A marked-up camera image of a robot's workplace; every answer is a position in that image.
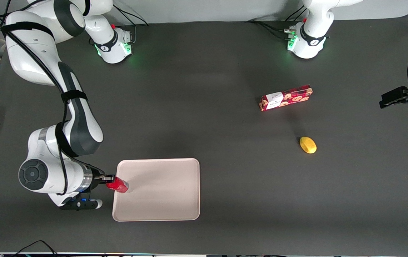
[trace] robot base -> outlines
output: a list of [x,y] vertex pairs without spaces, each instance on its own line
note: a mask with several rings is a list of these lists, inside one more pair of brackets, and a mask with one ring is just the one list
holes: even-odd
[[[303,22],[299,22],[296,25],[290,26],[290,29],[300,31]],[[310,59],[315,57],[320,50],[323,49],[323,43],[325,42],[326,37],[323,38],[321,42],[318,42],[315,46],[310,46],[307,41],[305,41],[300,34],[297,37],[293,37],[292,40],[288,41],[287,50],[293,52],[298,57],[303,59]]]
[[131,32],[120,28],[115,28],[114,31],[118,35],[117,42],[108,52],[104,51],[104,49],[99,49],[95,44],[98,55],[109,64],[119,63],[132,54]]

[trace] white label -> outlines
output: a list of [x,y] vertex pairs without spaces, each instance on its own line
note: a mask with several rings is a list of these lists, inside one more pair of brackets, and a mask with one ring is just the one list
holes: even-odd
[[282,92],[273,93],[266,95],[266,98],[268,99],[268,105],[266,106],[266,110],[269,110],[280,106],[280,103],[284,99],[284,94],[282,94]]

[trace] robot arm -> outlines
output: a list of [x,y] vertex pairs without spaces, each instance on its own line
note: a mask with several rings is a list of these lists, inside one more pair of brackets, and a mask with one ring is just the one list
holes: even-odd
[[309,15],[305,23],[299,22],[284,30],[289,33],[290,38],[287,50],[304,59],[315,57],[323,49],[325,34],[334,21],[334,14],[330,9],[361,1],[363,0],[303,0]]
[[[103,141],[103,133],[91,112],[77,76],[60,60],[55,45],[89,27],[85,26],[86,18],[83,18],[80,10],[84,6],[81,3],[86,1],[73,2],[75,4],[69,0],[44,1],[26,11],[11,13],[1,31],[7,33],[6,48],[13,70],[30,82],[58,86],[62,92],[62,101],[70,113],[70,120],[64,124],[59,123],[31,133],[28,157],[18,174],[21,185],[34,192],[49,194],[51,200],[62,209],[95,209],[101,207],[102,202],[89,198],[91,189],[98,184],[114,182],[116,178],[113,175],[106,176],[99,169],[74,159],[94,153]],[[85,12],[97,14],[93,7]],[[99,24],[94,23],[93,26],[108,24],[99,15],[97,19]],[[114,37],[117,32],[110,26],[109,28],[110,31],[99,30],[94,36],[99,36],[100,40],[104,36]],[[18,40],[39,58],[55,81],[25,51],[24,46],[18,44]],[[120,47],[125,49],[124,43],[112,47],[107,51],[106,57],[119,53],[116,50],[120,50]]]

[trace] green led light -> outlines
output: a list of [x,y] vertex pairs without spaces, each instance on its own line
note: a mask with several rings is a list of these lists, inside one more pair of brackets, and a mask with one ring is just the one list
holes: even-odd
[[96,46],[96,44],[94,44],[94,47],[96,48],[96,51],[98,51],[98,55],[101,56],[101,53],[99,52],[98,47]]

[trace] white wall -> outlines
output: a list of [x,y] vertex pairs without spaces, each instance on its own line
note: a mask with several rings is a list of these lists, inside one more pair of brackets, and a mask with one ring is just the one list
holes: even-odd
[[[0,0],[0,13],[4,12],[6,2]],[[302,5],[300,0],[114,0],[114,3],[127,11],[133,8],[150,23],[246,21],[259,17],[277,20],[285,19]],[[10,10],[26,4],[26,0],[13,0]],[[333,12],[336,20],[394,18],[408,14],[408,0],[364,0],[334,8]],[[112,10],[108,18],[127,24],[116,10]]]

